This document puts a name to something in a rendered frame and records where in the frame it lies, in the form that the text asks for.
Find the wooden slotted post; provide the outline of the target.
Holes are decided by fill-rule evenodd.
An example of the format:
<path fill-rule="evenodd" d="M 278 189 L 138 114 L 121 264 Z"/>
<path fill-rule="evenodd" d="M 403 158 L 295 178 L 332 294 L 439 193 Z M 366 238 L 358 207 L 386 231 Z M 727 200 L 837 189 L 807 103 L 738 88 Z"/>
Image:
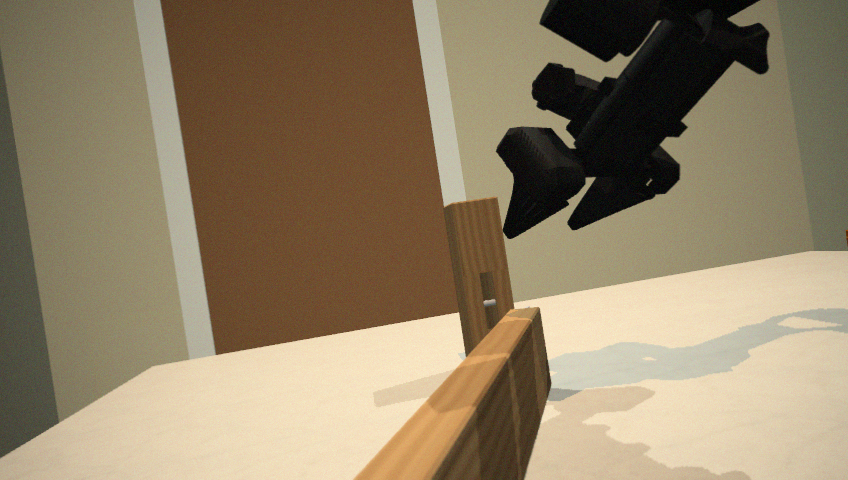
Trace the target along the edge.
<path fill-rule="evenodd" d="M 466 357 L 514 309 L 497 197 L 443 207 Z"/>

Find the brown wooden rail with end hook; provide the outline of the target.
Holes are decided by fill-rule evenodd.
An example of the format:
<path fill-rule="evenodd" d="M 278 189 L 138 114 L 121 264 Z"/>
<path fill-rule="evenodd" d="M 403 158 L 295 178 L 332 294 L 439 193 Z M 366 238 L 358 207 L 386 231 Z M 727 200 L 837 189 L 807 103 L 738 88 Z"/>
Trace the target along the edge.
<path fill-rule="evenodd" d="M 353 480 L 524 480 L 550 388 L 540 308 L 512 309 Z"/>

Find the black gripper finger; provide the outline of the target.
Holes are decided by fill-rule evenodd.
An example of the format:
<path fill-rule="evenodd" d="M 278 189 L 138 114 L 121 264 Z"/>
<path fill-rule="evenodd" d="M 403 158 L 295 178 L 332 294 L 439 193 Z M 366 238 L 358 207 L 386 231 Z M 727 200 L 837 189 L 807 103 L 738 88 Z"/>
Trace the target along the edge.
<path fill-rule="evenodd" d="M 596 177 L 567 224 L 577 230 L 654 197 L 647 185 L 632 186 L 624 177 Z"/>
<path fill-rule="evenodd" d="M 513 178 L 512 196 L 503 227 L 508 239 L 524 233 L 569 205 L 567 201 L 542 204 L 532 198 L 514 174 Z"/>

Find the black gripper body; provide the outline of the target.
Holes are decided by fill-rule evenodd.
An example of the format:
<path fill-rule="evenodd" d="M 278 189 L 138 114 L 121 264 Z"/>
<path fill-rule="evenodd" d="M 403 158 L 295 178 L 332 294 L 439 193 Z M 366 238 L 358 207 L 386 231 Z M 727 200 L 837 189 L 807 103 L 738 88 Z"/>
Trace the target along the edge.
<path fill-rule="evenodd" d="M 509 128 L 496 152 L 533 199 L 565 202 L 578 194 L 588 177 L 624 177 L 632 186 L 646 185 L 650 195 L 666 194 L 679 180 L 680 164 L 661 146 L 688 128 L 687 114 L 659 105 L 637 89 L 624 70 L 604 77 L 597 89 L 605 95 L 580 132 L 576 149 L 551 128 Z"/>

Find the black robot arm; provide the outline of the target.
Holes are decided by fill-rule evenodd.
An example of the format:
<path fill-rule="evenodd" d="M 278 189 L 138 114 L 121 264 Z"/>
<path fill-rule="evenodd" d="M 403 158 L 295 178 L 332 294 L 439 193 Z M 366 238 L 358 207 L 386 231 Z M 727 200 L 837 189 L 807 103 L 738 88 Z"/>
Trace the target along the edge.
<path fill-rule="evenodd" d="M 768 70 L 770 32 L 727 18 L 760 0 L 549 0 L 539 24 L 603 62 L 633 54 L 626 77 L 654 102 L 688 114 L 736 60 Z M 605 97 L 600 82 L 548 63 L 532 83 L 536 107 L 571 120 L 576 136 Z M 574 132 L 571 129 L 574 128 Z"/>

